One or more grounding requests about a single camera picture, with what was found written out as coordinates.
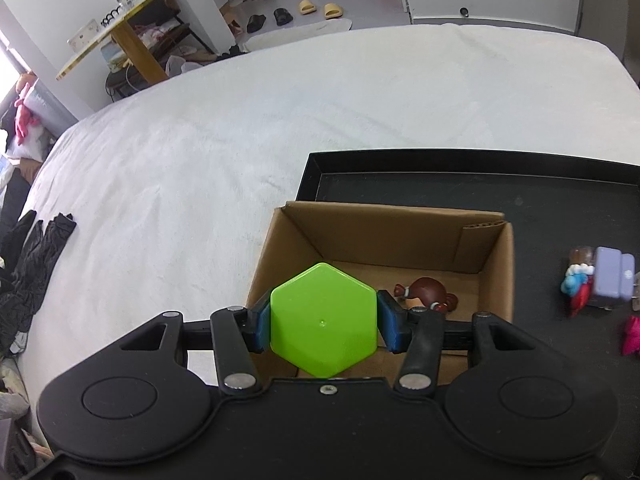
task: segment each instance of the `yellow slipper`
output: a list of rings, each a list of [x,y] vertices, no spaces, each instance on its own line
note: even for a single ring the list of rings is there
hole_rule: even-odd
[[[342,7],[336,4],[326,4],[324,6],[324,18],[326,20],[330,20],[332,18],[340,18],[340,16],[342,16],[342,13]]]
[[[300,11],[300,14],[311,14],[312,12],[316,12],[318,8],[309,0],[302,0],[298,4],[298,10]]]

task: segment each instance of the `wooden table leg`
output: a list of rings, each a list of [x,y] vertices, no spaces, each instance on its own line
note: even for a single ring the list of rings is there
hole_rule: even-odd
[[[166,81],[169,79],[162,67],[146,48],[145,44],[140,41],[138,35],[133,31],[131,25],[123,22],[111,32],[111,37],[120,45],[129,59],[133,63],[143,78],[150,85]]]

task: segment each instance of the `black tray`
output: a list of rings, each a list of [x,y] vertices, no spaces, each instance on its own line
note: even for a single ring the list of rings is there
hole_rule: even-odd
[[[559,285],[568,251],[607,246],[640,267],[640,167],[540,153],[375,150],[309,155],[297,200],[501,211],[513,224],[513,322],[608,381],[620,403],[604,458],[628,476],[640,454],[640,358],[620,355],[629,307],[573,319]]]

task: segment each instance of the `yellow table edge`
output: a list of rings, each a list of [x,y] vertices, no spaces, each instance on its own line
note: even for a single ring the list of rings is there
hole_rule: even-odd
[[[118,16],[118,18],[114,22],[109,24],[109,27],[98,32],[98,34],[96,34],[94,38],[89,43],[87,43],[87,45],[80,52],[73,56],[71,60],[69,60],[69,62],[62,68],[62,70],[60,70],[60,72],[58,72],[56,79],[60,81],[65,75],[71,72],[78,65],[78,63],[80,63],[89,54],[89,52],[91,52],[96,46],[98,46],[98,44],[102,40],[104,40],[104,38],[106,38],[113,32],[113,29],[140,12],[140,10],[142,10],[143,7],[145,7],[146,4],[151,1],[153,0],[142,0],[135,7],[129,9],[125,14]]]

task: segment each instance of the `black slipper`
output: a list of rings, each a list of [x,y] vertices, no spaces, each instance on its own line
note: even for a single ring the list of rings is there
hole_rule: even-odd
[[[283,9],[282,7],[273,11],[273,17],[276,19],[278,27],[287,25],[287,23],[293,21],[293,16],[287,9]]]
[[[249,18],[249,22],[246,24],[246,31],[249,34],[258,32],[264,25],[264,22],[266,21],[267,21],[267,17],[264,14],[254,14],[252,17]]]

